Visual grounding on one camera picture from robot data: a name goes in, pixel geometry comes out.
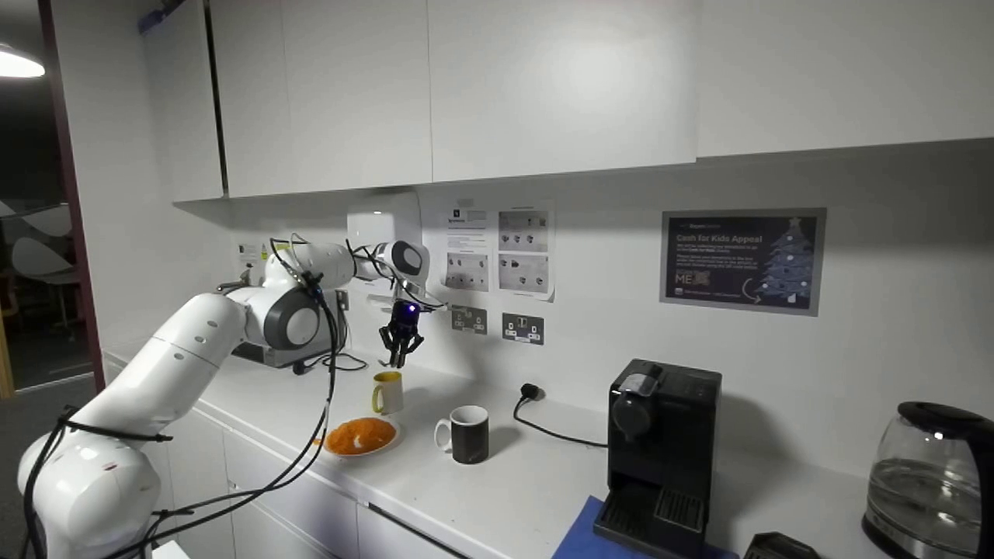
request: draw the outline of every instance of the kitchen counter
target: kitchen counter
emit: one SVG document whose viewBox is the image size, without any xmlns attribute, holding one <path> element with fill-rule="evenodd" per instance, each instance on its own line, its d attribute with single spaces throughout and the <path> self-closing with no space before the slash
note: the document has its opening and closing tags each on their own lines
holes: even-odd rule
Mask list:
<svg viewBox="0 0 994 559">
<path fill-rule="evenodd" d="M 370 412 L 373 378 L 339 372 L 333 426 Z M 605 451 L 554 441 L 513 423 L 517 395 L 495 395 L 469 376 L 404 372 L 399 441 L 370 456 L 320 456 L 313 471 L 361 502 L 469 556 L 554 556 L 583 500 L 605 496 Z M 228 358 L 197 411 L 246 432 L 280 456 L 306 441 L 326 395 L 326 372 L 293 376 Z M 459 466 L 435 448 L 435 423 L 459 403 L 491 411 L 491 456 Z M 556 402 L 524 416 L 596 437 L 602 416 Z M 744 552 L 757 530 L 791 534 L 822 556 L 883 556 L 861 534 L 862 478 L 769 456 L 713 456 L 709 545 Z"/>
</svg>

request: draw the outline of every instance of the orange plate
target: orange plate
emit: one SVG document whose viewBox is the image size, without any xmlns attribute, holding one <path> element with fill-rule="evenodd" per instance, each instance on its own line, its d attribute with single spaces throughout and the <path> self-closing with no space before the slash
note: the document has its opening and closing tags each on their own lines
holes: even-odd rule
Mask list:
<svg viewBox="0 0 994 559">
<path fill-rule="evenodd" d="M 323 448 L 339 456 L 373 455 L 397 441 L 397 426 L 381 416 L 361 416 L 334 426 Z"/>
</svg>

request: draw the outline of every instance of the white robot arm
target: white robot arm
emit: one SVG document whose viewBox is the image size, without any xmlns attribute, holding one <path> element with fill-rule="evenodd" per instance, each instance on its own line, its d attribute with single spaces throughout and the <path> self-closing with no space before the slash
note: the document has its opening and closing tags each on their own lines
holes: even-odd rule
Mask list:
<svg viewBox="0 0 994 559">
<path fill-rule="evenodd" d="M 138 448 L 188 412 L 238 339 L 263 339 L 275 347 L 309 342 L 323 312 L 306 290 L 320 281 L 345 286 L 352 276 L 377 274 L 399 282 L 421 274 L 421 256 L 407 242 L 397 244 L 358 257 L 345 244 L 293 242 L 268 260 L 263 286 L 188 298 L 126 371 L 69 418 L 60 448 L 39 437 L 26 451 L 19 488 L 35 502 L 37 523 L 28 523 L 42 528 L 45 556 L 97 559 L 138 539 L 159 500 L 159 474 Z"/>
</svg>

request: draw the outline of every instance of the coffee machine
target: coffee machine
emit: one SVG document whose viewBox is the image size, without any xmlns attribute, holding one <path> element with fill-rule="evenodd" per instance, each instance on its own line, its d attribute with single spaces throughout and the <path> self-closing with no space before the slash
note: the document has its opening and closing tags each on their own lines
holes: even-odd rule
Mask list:
<svg viewBox="0 0 994 559">
<path fill-rule="evenodd" d="M 608 395 L 608 500 L 596 534 L 663 559 L 706 556 L 719 376 L 630 361 Z"/>
</svg>

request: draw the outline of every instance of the mug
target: mug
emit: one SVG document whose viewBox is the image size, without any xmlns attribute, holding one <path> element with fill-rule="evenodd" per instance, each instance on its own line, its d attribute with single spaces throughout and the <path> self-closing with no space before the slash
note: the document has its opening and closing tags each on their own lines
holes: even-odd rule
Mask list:
<svg viewBox="0 0 994 559">
<path fill-rule="evenodd" d="M 404 383 L 397 371 L 384 371 L 373 376 L 373 411 L 378 416 L 404 412 Z"/>
<path fill-rule="evenodd" d="M 456 464 L 481 464 L 491 455 L 491 412 L 483 407 L 456 407 L 435 426 L 435 444 Z"/>
</svg>

